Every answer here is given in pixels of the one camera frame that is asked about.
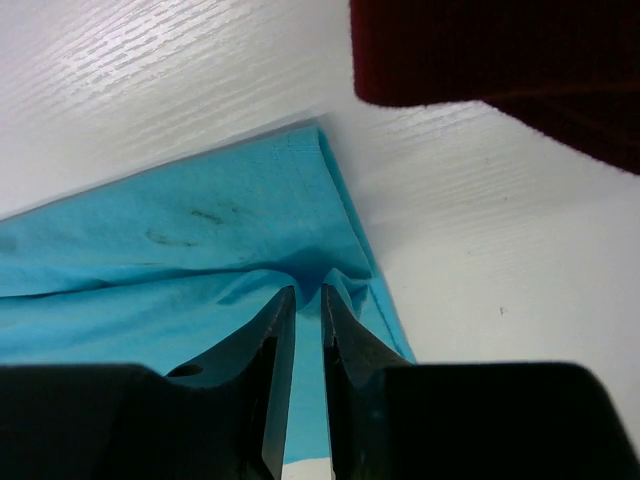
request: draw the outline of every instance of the white table surface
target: white table surface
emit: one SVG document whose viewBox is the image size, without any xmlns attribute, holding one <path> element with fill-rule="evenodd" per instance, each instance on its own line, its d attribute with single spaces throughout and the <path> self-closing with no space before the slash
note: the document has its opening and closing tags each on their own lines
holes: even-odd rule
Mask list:
<svg viewBox="0 0 640 480">
<path fill-rule="evenodd" d="M 638 444 L 640 178 L 482 103 L 360 103 L 347 15 L 1 2 L 0 216 L 319 117 L 417 358 L 578 361 Z"/>
</svg>

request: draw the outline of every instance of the blue fabric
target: blue fabric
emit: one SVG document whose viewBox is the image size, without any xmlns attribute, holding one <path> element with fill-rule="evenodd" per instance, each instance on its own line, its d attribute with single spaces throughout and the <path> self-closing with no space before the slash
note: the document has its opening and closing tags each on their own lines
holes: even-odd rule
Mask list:
<svg viewBox="0 0 640 480">
<path fill-rule="evenodd" d="M 0 362 L 161 374 L 295 285 L 287 462 L 327 456 L 319 287 L 412 358 L 327 141 L 304 128 L 0 223 Z"/>
</svg>

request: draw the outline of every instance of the white tabletop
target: white tabletop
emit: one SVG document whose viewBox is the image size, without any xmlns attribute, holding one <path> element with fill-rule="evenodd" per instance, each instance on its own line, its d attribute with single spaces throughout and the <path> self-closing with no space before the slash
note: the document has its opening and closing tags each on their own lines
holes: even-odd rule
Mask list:
<svg viewBox="0 0 640 480">
<path fill-rule="evenodd" d="M 640 442 L 640 179 L 358 102 L 347 0 L 6 1 L 0 74 L 1 216 L 318 117 L 417 358 L 578 361 Z"/>
</svg>

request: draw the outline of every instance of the dark stain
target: dark stain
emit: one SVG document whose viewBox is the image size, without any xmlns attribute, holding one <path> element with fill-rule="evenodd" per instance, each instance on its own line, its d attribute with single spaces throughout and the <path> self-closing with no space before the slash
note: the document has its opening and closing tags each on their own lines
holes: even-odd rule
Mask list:
<svg viewBox="0 0 640 480">
<path fill-rule="evenodd" d="M 240 207 L 239 205 L 237 205 L 236 203 L 232 202 L 231 200 L 224 200 L 221 202 L 218 202 L 218 205 L 220 206 L 220 208 L 224 208 L 226 210 L 230 210 L 231 213 L 249 213 L 248 211 L 246 211 L 244 208 Z"/>
<path fill-rule="evenodd" d="M 215 223 L 216 225 L 222 225 L 224 223 L 224 220 L 220 218 L 218 215 L 215 215 L 213 213 L 203 212 L 202 210 L 191 210 L 191 215 L 193 215 L 194 217 L 204 218 L 206 220 L 209 220 Z"/>
<path fill-rule="evenodd" d="M 160 235 L 153 230 L 149 229 L 145 233 L 145 236 L 151 240 L 153 243 L 158 245 L 164 245 L 167 247 L 196 247 L 198 244 L 196 242 L 188 242 L 185 240 L 173 240 L 169 239 L 166 235 Z"/>
</svg>

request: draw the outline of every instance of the maroon cloth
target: maroon cloth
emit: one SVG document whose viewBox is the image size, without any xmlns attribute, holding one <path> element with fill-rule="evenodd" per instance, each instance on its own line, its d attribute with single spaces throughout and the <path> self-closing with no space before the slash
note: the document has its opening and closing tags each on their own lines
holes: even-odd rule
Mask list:
<svg viewBox="0 0 640 480">
<path fill-rule="evenodd" d="M 351 0 L 356 94 L 484 100 L 640 174 L 638 0 Z"/>
</svg>

